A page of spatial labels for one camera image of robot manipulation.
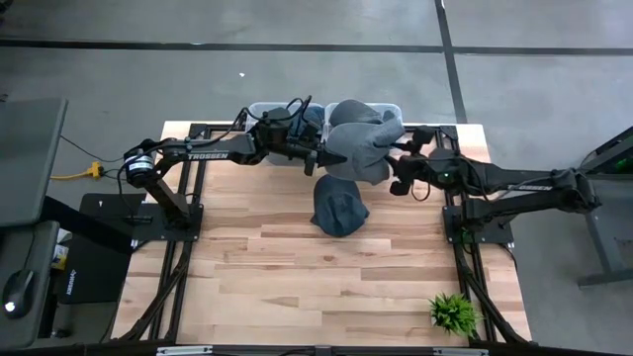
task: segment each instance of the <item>wooden table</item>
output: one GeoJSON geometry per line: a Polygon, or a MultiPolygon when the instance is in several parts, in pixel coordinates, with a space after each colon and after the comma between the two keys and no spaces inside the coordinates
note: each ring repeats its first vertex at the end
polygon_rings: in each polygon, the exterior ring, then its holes
{"type": "MultiPolygon", "coordinates": [[[[167,122],[163,137],[184,137],[190,124],[167,122]]],[[[490,160],[482,126],[457,130],[465,155],[490,160]]],[[[371,215],[354,234],[332,238],[310,223],[313,187],[324,170],[307,177],[303,168],[266,162],[207,164],[203,232],[189,267],[179,343],[467,343],[433,327],[429,316],[429,299],[459,293],[441,223],[441,191],[433,189],[419,203],[391,195],[388,182],[359,184],[371,215]]],[[[188,192],[195,172],[194,164],[188,192]]],[[[165,176],[174,191],[179,176],[180,166],[165,176]]],[[[415,191],[423,196],[426,184],[418,182],[415,191]]],[[[164,242],[151,242],[134,254],[113,337],[130,329],[154,297],[164,249],[164,242]]],[[[481,249],[491,298],[530,338],[512,260],[496,245],[481,249]]],[[[171,300],[165,310],[170,314],[171,300]]]]}

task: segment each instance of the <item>yellow extension cord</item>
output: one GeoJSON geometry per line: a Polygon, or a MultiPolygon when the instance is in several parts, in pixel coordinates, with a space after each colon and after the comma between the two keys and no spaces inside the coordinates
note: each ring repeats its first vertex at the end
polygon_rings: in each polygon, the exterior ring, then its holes
{"type": "Polygon", "coordinates": [[[77,179],[77,178],[82,178],[82,177],[92,177],[94,179],[99,179],[101,178],[102,172],[103,172],[103,166],[101,165],[101,162],[95,161],[95,162],[92,162],[92,165],[90,166],[90,168],[88,168],[85,172],[71,174],[67,176],[50,176],[50,179],[72,180],[72,179],[77,179]]]}

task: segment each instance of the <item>white container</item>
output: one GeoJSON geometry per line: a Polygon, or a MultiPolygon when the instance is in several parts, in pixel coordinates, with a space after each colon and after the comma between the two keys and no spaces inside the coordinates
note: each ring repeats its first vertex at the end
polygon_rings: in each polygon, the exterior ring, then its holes
{"type": "MultiPolygon", "coordinates": [[[[332,126],[329,124],[329,117],[332,115],[332,112],[334,111],[334,108],[336,108],[337,105],[338,103],[330,103],[325,107],[325,125],[323,125],[323,135],[322,135],[323,140],[327,139],[327,137],[329,136],[329,132],[332,129],[332,126]]],[[[396,104],[365,103],[365,105],[367,105],[368,107],[378,112],[381,118],[383,117],[383,115],[385,115],[385,112],[391,111],[392,113],[394,113],[396,118],[401,122],[401,124],[403,123],[403,111],[396,104]]]]}
{"type": "MultiPolygon", "coordinates": [[[[273,109],[277,109],[277,108],[286,108],[286,106],[288,105],[289,102],[260,102],[260,103],[253,103],[248,107],[248,110],[255,116],[261,118],[262,115],[264,115],[264,112],[267,111],[271,111],[273,109]]],[[[301,106],[300,102],[294,103],[293,105],[290,106],[290,108],[288,108],[288,111],[290,111],[290,114],[295,114],[295,112],[297,110],[299,110],[299,107],[301,106]]],[[[321,104],[316,104],[316,103],[310,103],[308,105],[309,108],[323,108],[323,105],[321,104]]],[[[248,116],[248,118],[246,119],[246,131],[248,132],[250,129],[252,129],[252,127],[255,126],[255,124],[257,124],[257,121],[252,118],[250,115],[248,116]]],[[[288,159],[288,157],[283,156],[281,154],[277,154],[277,153],[270,153],[268,154],[268,156],[266,156],[266,159],[268,162],[274,164],[274,165],[285,165],[285,166],[302,166],[305,164],[305,162],[301,159],[301,158],[293,158],[292,160],[288,159]]]]}
{"type": "MultiPolygon", "coordinates": [[[[253,115],[261,118],[262,115],[264,115],[264,112],[267,111],[271,111],[273,109],[277,109],[277,108],[286,108],[286,105],[288,105],[289,102],[279,102],[279,103],[273,103],[273,102],[260,102],[260,103],[253,103],[248,107],[248,110],[253,113],[253,115]]],[[[288,108],[288,111],[290,111],[290,114],[295,114],[295,112],[299,109],[299,107],[301,106],[300,102],[297,102],[293,105],[290,106],[290,108],[288,108]]],[[[323,105],[321,104],[316,104],[316,103],[310,103],[308,105],[309,108],[323,108],[323,105]]],[[[248,132],[252,127],[255,126],[255,124],[257,124],[257,121],[252,118],[250,115],[248,116],[248,118],[246,119],[246,131],[248,132]]]]}

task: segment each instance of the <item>potted plant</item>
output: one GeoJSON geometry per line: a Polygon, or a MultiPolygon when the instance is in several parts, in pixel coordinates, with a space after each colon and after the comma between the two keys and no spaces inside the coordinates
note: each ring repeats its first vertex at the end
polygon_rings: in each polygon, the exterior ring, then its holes
{"type": "Polygon", "coordinates": [[[477,322],[483,318],[461,294],[446,296],[442,293],[430,302],[433,324],[443,327],[448,333],[473,336],[477,322]]]}

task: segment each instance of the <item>gray floor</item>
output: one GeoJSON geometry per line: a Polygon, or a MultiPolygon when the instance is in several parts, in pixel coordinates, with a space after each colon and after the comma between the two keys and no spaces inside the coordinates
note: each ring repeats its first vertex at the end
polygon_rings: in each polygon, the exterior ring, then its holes
{"type": "MultiPolygon", "coordinates": [[[[632,46],[628,0],[444,0],[454,45],[632,46]]],[[[3,36],[241,44],[441,45],[432,0],[31,0],[3,36]]],[[[460,55],[469,123],[485,126],[495,163],[577,165],[633,123],[633,57],[460,55]]],[[[166,120],[229,120],[255,101],[312,94],[400,105],[407,122],[455,123],[442,54],[124,51],[0,48],[0,93],[64,96],[64,135],[115,157],[166,120]]],[[[62,143],[54,173],[91,159],[62,143]]],[[[52,182],[78,206],[112,181],[52,182]]],[[[633,282],[580,290],[599,271],[579,216],[546,212],[513,223],[534,340],[631,353],[633,282]]],[[[107,321],[93,334],[98,339],[107,321]]]]}

